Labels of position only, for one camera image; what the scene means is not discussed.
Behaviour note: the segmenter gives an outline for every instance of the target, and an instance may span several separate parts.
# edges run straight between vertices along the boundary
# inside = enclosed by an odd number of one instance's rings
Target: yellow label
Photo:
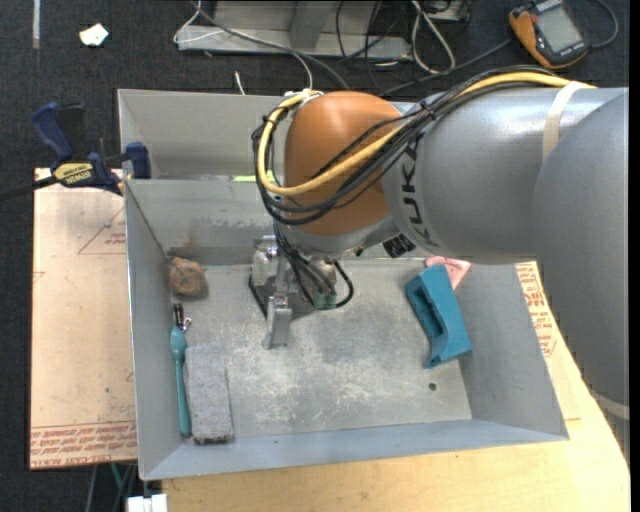
[[[62,164],[53,171],[53,175],[59,181],[72,184],[89,178],[91,176],[91,169],[93,169],[93,167],[89,162],[71,162]]]

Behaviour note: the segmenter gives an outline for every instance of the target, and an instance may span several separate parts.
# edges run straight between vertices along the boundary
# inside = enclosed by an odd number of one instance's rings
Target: gray bin
[[[271,219],[255,184],[231,176],[252,173],[250,133],[277,100],[119,91],[123,147],[143,142],[153,166],[151,180],[125,188],[141,478],[566,439],[512,265],[472,266],[456,295],[473,351],[433,369],[422,366],[427,340],[403,289],[424,258],[392,260],[376,248],[345,261],[351,303],[295,320],[288,347],[262,348],[266,320],[248,279],[253,242],[271,233]],[[172,296],[172,255],[203,264],[207,297]],[[224,348],[235,431],[226,443],[180,435],[169,351],[176,300],[193,320],[189,344]]]

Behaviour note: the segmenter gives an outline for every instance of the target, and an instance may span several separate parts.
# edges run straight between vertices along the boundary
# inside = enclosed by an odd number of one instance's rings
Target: gray sponge
[[[233,423],[224,349],[219,344],[189,347],[186,366],[194,442],[228,441],[233,437]]]

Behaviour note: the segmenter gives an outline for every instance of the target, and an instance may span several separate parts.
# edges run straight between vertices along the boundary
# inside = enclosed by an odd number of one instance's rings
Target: toothbrush
[[[187,392],[184,386],[184,376],[182,366],[184,365],[185,351],[187,350],[186,332],[189,321],[183,320],[182,304],[173,305],[173,313],[175,316],[175,325],[171,328],[169,336],[169,346],[171,347],[171,356],[176,367],[176,387],[178,389],[178,418],[180,420],[180,433],[183,437],[191,436],[191,418],[189,417],[189,408],[187,406]]]

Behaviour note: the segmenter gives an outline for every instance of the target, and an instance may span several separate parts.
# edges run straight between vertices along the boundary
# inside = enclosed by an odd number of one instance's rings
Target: blue plastic piece
[[[96,171],[95,178],[93,178],[91,183],[87,186],[108,190],[114,194],[120,194],[120,190],[118,188],[120,178],[116,173],[112,172],[111,169],[107,169],[104,166],[102,157],[98,153],[92,152],[89,153],[87,159],[91,162],[91,165],[93,165],[93,168]]]
[[[133,176],[136,179],[151,178],[151,162],[145,145],[142,142],[132,142],[127,146],[126,153],[133,164]]]
[[[187,404],[187,391],[184,385],[184,375],[182,366],[184,365],[185,353],[187,350],[187,339],[180,327],[174,325],[169,335],[169,346],[171,356],[176,367],[176,388],[178,390],[178,421],[180,422],[180,433],[184,437],[191,437],[191,417],[189,416],[189,406]]]
[[[427,368],[471,351],[462,313],[444,265],[423,270],[405,285],[405,292],[431,344]]]
[[[52,170],[73,157],[73,147],[58,123],[57,110],[58,104],[52,101],[31,116],[31,124],[38,138],[56,153],[57,159]]]

